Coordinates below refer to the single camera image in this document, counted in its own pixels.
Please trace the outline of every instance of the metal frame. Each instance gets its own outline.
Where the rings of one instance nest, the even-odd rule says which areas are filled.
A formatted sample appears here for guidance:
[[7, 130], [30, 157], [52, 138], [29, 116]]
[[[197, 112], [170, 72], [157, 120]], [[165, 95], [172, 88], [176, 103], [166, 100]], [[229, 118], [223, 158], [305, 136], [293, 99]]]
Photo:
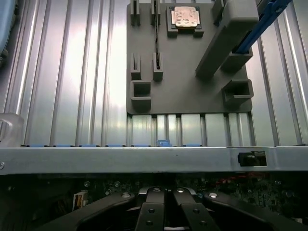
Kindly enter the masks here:
[[[154, 146], [169, 139], [209, 147], [3, 148], [1, 175], [308, 170], [307, 147], [290, 146], [308, 143], [306, 0], [290, 3], [252, 47], [251, 113], [157, 118], [126, 113], [129, 0], [20, 2], [11, 65], [0, 74], [0, 110], [25, 120], [23, 144]], [[240, 167], [237, 154], [245, 150], [265, 151], [267, 167]]]
[[[265, 151], [266, 167], [240, 167], [239, 152]], [[0, 175], [308, 171], [308, 147], [2, 148]]]

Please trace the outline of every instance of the corrugated metal panel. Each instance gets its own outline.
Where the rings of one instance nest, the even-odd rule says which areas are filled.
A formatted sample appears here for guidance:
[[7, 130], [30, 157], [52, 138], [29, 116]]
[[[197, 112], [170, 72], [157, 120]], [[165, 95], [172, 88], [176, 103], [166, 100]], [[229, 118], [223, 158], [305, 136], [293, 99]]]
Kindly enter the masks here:
[[156, 146], [157, 139], [170, 139], [174, 146], [308, 143], [308, 1], [294, 0], [253, 45], [254, 57], [246, 65], [255, 93], [251, 113], [155, 118], [126, 113], [128, 3], [21, 4], [12, 35], [17, 39], [11, 39], [9, 63], [0, 72], [0, 110], [25, 119], [25, 144]]

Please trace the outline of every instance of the white plastic part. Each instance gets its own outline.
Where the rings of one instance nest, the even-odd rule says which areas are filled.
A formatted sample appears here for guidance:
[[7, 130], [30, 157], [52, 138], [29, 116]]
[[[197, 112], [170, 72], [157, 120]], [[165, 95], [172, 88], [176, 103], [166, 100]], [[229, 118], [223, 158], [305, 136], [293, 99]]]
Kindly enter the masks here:
[[5, 113], [0, 114], [0, 121], [6, 123], [5, 135], [0, 142], [0, 148], [20, 147], [24, 119], [14, 113]]

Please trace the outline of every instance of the black latch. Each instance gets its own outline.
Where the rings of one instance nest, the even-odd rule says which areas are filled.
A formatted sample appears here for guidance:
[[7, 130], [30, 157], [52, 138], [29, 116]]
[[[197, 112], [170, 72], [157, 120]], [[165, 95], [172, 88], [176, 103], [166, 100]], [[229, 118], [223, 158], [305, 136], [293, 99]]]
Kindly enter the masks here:
[[237, 156], [241, 167], [266, 166], [264, 151], [239, 153]]

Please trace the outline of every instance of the blue lever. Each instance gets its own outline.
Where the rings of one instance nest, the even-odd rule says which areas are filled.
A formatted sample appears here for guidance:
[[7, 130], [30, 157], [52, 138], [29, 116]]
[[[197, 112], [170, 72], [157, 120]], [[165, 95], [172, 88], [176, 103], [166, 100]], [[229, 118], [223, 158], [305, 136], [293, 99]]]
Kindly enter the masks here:
[[278, 16], [285, 10], [288, 4], [292, 0], [272, 0], [267, 4], [264, 12], [261, 13], [259, 23], [256, 27], [246, 36], [242, 41], [237, 54], [248, 53], [251, 46], [257, 41], [257, 39], [263, 34], [263, 32], [278, 18]]

